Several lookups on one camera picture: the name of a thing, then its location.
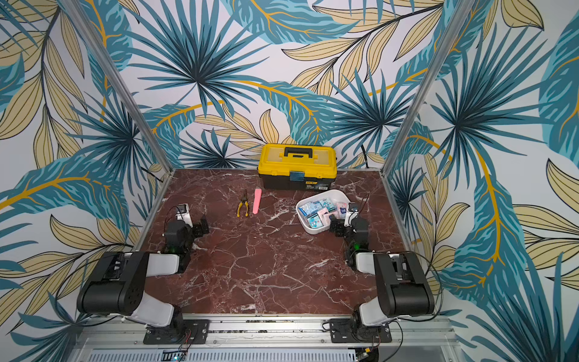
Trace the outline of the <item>white plastic storage box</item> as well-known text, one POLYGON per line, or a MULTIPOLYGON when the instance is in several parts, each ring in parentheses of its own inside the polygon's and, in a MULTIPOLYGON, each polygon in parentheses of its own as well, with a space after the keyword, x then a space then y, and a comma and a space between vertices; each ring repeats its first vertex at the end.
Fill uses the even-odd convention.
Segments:
POLYGON ((305 198, 296 205, 296 213, 304 230, 310 235, 316 235, 328 231, 330 228, 329 214, 336 209, 338 203, 350 203, 345 193, 332 189, 309 198, 305 198), (308 217, 319 214, 324 221, 324 227, 311 229, 308 224, 308 217))

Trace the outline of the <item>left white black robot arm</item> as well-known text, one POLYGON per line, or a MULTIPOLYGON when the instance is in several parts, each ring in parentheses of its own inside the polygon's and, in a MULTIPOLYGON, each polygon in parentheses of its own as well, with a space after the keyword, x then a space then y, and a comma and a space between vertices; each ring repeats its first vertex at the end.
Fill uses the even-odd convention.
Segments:
POLYGON ((122 316, 150 330, 182 329, 180 308, 147 294, 146 280, 184 273, 191 261, 194 240, 209 232, 205 215, 194 223, 188 205, 179 205, 175 217, 165 224, 165 244, 160 253, 104 253, 78 294, 78 311, 122 316))

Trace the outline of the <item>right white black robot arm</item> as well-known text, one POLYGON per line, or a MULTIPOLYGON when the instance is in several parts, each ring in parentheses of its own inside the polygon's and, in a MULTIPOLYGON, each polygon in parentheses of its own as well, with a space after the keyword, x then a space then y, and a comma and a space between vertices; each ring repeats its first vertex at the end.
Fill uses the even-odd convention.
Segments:
POLYGON ((371 275, 377 295, 354 309, 349 329, 377 330, 398 317, 419 317, 434 312, 435 298, 413 252, 388 253, 369 249, 369 222, 359 216, 359 205, 325 214, 330 232, 345 242, 345 262, 354 271, 371 275))

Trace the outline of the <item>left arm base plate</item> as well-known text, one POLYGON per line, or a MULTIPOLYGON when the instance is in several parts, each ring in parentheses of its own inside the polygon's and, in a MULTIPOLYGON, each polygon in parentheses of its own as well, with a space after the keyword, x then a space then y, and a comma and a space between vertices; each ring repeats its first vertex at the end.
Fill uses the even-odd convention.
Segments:
POLYGON ((144 345, 204 345, 210 321, 208 319, 184 320, 167 327, 147 327, 144 345))

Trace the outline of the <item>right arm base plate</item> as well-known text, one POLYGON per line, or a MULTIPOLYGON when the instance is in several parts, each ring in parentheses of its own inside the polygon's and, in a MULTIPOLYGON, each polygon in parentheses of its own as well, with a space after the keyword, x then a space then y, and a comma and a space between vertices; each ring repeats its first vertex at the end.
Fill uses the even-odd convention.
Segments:
POLYGON ((352 318, 333 318, 327 321, 332 343, 378 344, 392 342, 390 330, 385 326, 368 327, 352 318))

